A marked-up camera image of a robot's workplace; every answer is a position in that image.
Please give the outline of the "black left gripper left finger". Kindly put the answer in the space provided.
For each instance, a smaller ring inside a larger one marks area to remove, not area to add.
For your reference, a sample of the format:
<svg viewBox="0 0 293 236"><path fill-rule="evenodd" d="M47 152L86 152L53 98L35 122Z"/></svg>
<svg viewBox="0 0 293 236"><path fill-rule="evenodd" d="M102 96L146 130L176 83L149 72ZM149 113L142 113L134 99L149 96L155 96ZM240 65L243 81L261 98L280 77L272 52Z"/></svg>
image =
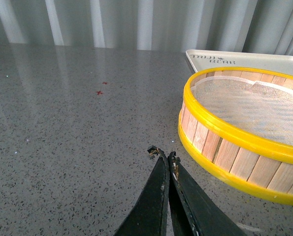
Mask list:
<svg viewBox="0 0 293 236"><path fill-rule="evenodd" d="M159 155L136 204L116 231L116 236L165 236L170 183L169 163L156 146L149 154Z"/></svg>

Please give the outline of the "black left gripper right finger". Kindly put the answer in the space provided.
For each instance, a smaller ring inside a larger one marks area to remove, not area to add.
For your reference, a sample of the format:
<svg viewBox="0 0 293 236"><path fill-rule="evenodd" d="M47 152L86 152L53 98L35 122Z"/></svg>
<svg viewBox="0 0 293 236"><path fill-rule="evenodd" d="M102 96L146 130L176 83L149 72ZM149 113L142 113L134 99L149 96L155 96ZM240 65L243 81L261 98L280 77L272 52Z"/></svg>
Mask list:
<svg viewBox="0 0 293 236"><path fill-rule="evenodd" d="M168 156L169 204L176 236L244 236L181 164L176 152Z"/></svg>

